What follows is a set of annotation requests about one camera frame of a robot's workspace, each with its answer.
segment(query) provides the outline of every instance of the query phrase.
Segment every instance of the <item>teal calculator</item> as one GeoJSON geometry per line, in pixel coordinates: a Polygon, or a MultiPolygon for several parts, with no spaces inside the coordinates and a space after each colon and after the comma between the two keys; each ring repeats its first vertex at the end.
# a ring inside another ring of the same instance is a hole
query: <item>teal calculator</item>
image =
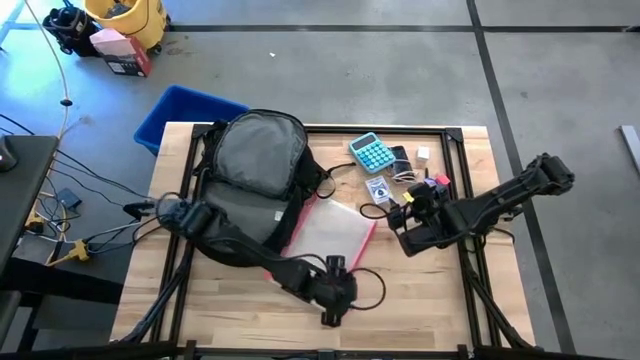
{"type": "Polygon", "coordinates": [[[369,174],[377,173],[396,161],[391,150],[372,132],[350,142],[349,149],[369,174]]]}

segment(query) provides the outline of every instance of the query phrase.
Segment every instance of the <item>black desk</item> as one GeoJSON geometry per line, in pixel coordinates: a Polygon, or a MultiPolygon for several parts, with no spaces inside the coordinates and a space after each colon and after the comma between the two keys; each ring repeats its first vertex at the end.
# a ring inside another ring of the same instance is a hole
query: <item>black desk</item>
{"type": "Polygon", "coordinates": [[[7,136],[7,140],[18,164],[0,173],[0,290],[4,292],[0,300],[7,299],[0,304],[0,344],[19,303],[33,308],[19,348],[30,350],[37,335],[33,319],[44,295],[117,304],[122,284],[11,257],[51,166],[58,139],[7,136]]]}

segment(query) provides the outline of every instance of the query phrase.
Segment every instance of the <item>wooden tabletop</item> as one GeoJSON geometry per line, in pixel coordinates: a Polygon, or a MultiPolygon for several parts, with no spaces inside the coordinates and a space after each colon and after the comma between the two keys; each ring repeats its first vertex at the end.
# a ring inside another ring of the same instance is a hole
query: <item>wooden tabletop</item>
{"type": "MultiPolygon", "coordinates": [[[[151,182],[150,196],[178,191],[187,157],[193,123],[167,124],[151,182]]],[[[498,175],[485,127],[462,127],[473,189],[480,194],[498,185],[498,175]]],[[[443,174],[444,160],[438,137],[382,135],[389,146],[403,145],[412,162],[418,145],[431,152],[430,175],[443,174]]],[[[309,145],[325,169],[353,161],[347,144],[353,135],[310,134],[309,145]]],[[[457,156],[453,153],[456,169],[457,156]]],[[[424,165],[413,167],[424,176],[424,165]]],[[[370,202],[362,168],[335,174],[332,199],[353,209],[370,202]]],[[[392,185],[401,199],[406,187],[392,185]]],[[[140,241],[131,264],[112,338],[126,335],[158,294],[169,243],[168,232],[157,231],[140,241]]],[[[488,237],[485,248],[494,298],[522,337],[533,343],[533,332],[511,240],[501,234],[488,237]]],[[[260,349],[352,350],[454,350],[470,344],[469,324],[455,246],[435,248],[407,258],[398,240],[378,221],[360,266],[377,271],[387,284],[387,298],[371,311],[351,311],[342,326],[320,325],[321,311],[284,293],[264,280],[261,268],[232,268],[196,251],[180,331],[180,343],[197,340],[199,347],[260,349]]],[[[357,304],[377,301],[380,284],[369,274],[358,273],[357,304]]],[[[161,339],[167,339],[173,302],[165,313],[161,339]]],[[[488,341],[484,311],[478,311],[483,340],[488,341]]]]}

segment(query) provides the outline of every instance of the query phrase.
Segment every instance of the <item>small card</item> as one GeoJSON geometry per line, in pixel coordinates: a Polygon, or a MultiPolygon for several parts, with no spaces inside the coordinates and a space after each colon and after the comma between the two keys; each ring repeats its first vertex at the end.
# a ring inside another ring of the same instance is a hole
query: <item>small card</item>
{"type": "Polygon", "coordinates": [[[382,204],[385,201],[389,201],[391,198],[391,191],[389,190],[389,185],[387,181],[384,179],[384,176],[378,176],[377,178],[369,179],[366,181],[367,189],[369,189],[369,194],[373,199],[373,202],[377,204],[382,204]]]}

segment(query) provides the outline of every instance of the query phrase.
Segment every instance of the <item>black metal frame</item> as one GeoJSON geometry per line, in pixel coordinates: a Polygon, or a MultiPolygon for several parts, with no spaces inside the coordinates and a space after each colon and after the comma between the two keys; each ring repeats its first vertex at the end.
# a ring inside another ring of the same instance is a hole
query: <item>black metal frame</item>
{"type": "MultiPolygon", "coordinates": [[[[180,188],[180,194],[184,197],[188,195],[189,187],[192,180],[192,169],[195,163],[196,149],[198,147],[198,134],[202,133],[203,127],[207,125],[196,124],[194,125],[191,137],[191,143],[189,144],[189,151],[187,155],[186,166],[184,169],[182,184],[180,188]]],[[[462,174],[462,186],[464,188],[465,197],[473,196],[473,189],[471,185],[471,175],[469,174],[468,162],[466,158],[466,150],[464,146],[464,137],[462,129],[460,128],[429,128],[429,127],[376,127],[376,126],[339,126],[339,125],[308,125],[307,132],[309,134],[362,134],[368,131],[374,131],[380,135],[421,135],[421,136],[437,136],[440,139],[442,146],[442,153],[445,163],[446,175],[451,180],[450,190],[455,198],[458,197],[458,183],[456,181],[456,175],[454,171],[454,163],[451,155],[451,146],[456,147],[458,154],[458,164],[460,172],[462,174]]],[[[167,256],[165,259],[165,266],[162,274],[162,290],[168,280],[173,274],[175,266],[176,255],[178,252],[179,238],[172,235],[169,241],[167,249],[167,256]]],[[[479,246],[479,240],[474,239],[473,246],[475,248],[476,263],[478,265],[478,274],[483,286],[487,288],[491,293],[491,286],[489,282],[489,273],[487,269],[486,258],[483,249],[479,246]]],[[[458,256],[460,262],[464,256],[469,256],[469,252],[465,246],[457,246],[458,256]]],[[[187,256],[189,261],[193,258],[194,247],[190,244],[186,245],[185,253],[183,256],[187,256]]],[[[471,345],[475,348],[482,345],[482,337],[480,324],[478,321],[478,309],[475,301],[474,292],[468,282],[465,272],[461,266],[461,277],[464,288],[465,304],[467,308],[467,315],[469,318],[469,330],[471,334],[471,345]]],[[[170,334],[168,341],[177,342],[180,333],[180,326],[182,323],[182,314],[184,311],[184,304],[187,296],[189,277],[187,275],[185,281],[180,285],[176,302],[174,305],[173,318],[170,327],[170,334]]],[[[489,337],[491,340],[491,346],[500,346],[500,333],[499,330],[490,316],[487,316],[489,337]]],[[[162,326],[163,316],[161,315],[152,328],[150,341],[160,341],[160,328],[162,326]]],[[[466,347],[464,358],[467,358],[466,347]]],[[[196,354],[198,356],[204,355],[236,355],[236,356],[299,356],[304,354],[317,354],[316,349],[310,350],[273,350],[273,349],[221,349],[221,348],[197,348],[196,354]]],[[[367,357],[392,357],[392,358],[405,358],[405,359],[460,359],[461,350],[457,351],[356,351],[356,350],[341,350],[336,351],[336,355],[339,358],[367,358],[367,357]]]]}

